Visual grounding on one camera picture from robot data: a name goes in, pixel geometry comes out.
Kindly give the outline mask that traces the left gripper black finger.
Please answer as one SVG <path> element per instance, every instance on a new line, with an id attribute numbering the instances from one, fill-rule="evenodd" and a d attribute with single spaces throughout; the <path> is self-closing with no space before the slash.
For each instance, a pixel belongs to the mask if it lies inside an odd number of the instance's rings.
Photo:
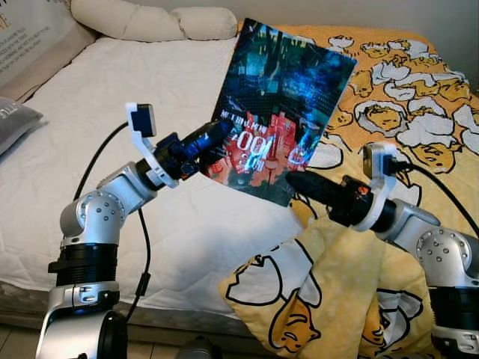
<path id="1" fill-rule="evenodd" d="M 226 141 L 234 127 L 232 120 L 216 120 L 203 124 L 187 136 L 187 158 L 199 159 L 211 153 Z"/>

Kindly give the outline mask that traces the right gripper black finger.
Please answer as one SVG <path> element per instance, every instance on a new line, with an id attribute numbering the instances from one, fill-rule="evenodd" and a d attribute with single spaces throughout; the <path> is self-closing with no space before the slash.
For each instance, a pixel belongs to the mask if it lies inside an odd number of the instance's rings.
<path id="1" fill-rule="evenodd" d="M 311 171 L 288 172 L 287 182 L 304 196 L 339 196 L 341 185 Z"/>
<path id="2" fill-rule="evenodd" d="M 294 191 L 323 205 L 338 204 L 338 184 L 329 179 L 290 179 L 288 184 Z"/>

